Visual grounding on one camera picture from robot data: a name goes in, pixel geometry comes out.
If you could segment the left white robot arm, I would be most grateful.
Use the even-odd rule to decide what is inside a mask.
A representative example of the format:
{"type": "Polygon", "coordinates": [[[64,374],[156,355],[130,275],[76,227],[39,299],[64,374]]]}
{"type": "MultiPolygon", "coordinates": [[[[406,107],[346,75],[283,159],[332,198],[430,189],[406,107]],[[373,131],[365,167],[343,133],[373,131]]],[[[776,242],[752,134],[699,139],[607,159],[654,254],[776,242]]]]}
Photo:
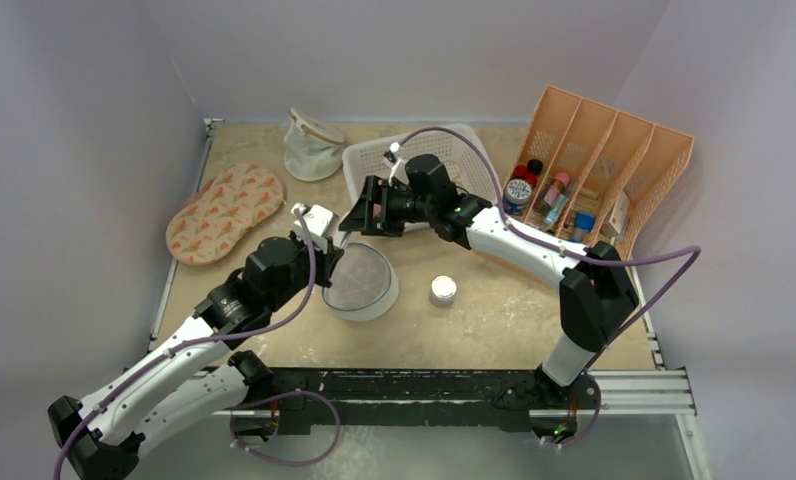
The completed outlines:
{"type": "Polygon", "coordinates": [[[47,409],[60,447],[52,476],[70,464],[81,479],[124,479],[174,433],[218,410],[277,406],[281,390],[247,339],[288,324],[314,290],[328,287],[344,252],[324,236],[293,232],[262,241],[243,267],[195,307],[155,350],[99,390],[47,409]]]}

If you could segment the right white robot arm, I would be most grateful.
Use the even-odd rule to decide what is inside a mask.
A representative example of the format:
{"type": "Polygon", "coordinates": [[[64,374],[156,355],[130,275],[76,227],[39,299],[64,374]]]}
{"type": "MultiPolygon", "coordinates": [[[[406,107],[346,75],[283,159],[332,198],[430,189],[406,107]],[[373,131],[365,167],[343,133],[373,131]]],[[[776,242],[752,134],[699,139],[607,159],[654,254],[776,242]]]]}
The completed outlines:
{"type": "Polygon", "coordinates": [[[562,334],[537,369],[535,392],[558,407],[574,381],[639,305],[617,250],[559,240],[501,213],[490,201],[460,190],[432,154],[412,158],[407,179],[366,177],[339,224],[342,232],[399,237],[407,224],[425,223],[437,236],[512,264],[554,287],[562,334]]]}

